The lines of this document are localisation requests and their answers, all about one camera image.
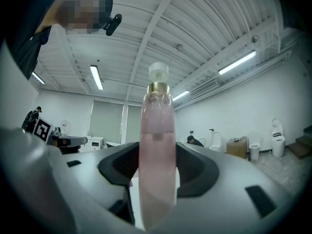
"window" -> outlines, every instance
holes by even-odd
[[[140,140],[142,107],[128,106],[126,143]]]
[[[120,143],[122,104],[94,101],[88,135],[103,137],[104,141]]]

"gold bottle collar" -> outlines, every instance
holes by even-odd
[[[153,82],[147,87],[147,93],[151,92],[163,92],[163,93],[170,93],[169,86],[163,82]]]

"glass bottle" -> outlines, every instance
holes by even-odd
[[[154,63],[142,107],[139,146],[139,197],[145,230],[155,226],[176,201],[176,134],[168,67]]]

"person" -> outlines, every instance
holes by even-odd
[[[187,137],[187,143],[204,147],[204,145],[195,139],[192,135]]]
[[[30,111],[25,120],[24,120],[24,123],[22,125],[22,128],[27,131],[27,132],[30,132],[32,133],[34,128],[35,128],[35,124],[38,120],[38,117],[39,117],[39,113],[42,113],[42,110],[41,110],[41,107],[37,107],[36,110],[34,111]]]
[[[86,34],[98,31],[110,20],[113,0],[14,0],[14,7],[9,5],[6,12],[4,35],[11,55],[29,79],[52,25]]]

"bottle nozzle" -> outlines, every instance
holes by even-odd
[[[163,62],[154,62],[150,66],[149,72],[152,82],[166,82],[169,77],[169,68]]]

